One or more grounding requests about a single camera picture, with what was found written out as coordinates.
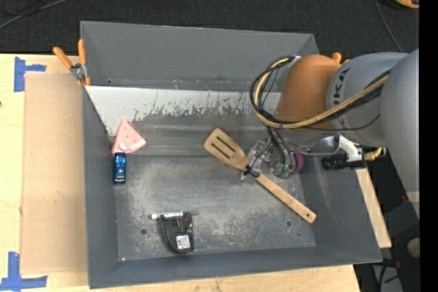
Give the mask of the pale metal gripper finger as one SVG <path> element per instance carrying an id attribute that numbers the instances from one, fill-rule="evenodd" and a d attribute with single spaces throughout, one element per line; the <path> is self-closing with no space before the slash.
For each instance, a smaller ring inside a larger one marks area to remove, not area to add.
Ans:
<path id="1" fill-rule="evenodd" d="M 240 180 L 245 181 L 247 178 L 250 178 L 250 177 L 257 178 L 261 175 L 261 172 L 262 172 L 262 164 L 261 163 L 254 163 L 254 164 L 245 165 L 242 168 L 242 171 L 240 174 Z"/>
<path id="2" fill-rule="evenodd" d="M 248 165 L 253 167 L 253 164 L 257 162 L 260 155 L 260 149 L 258 146 L 253 146 L 247 153 Z"/>

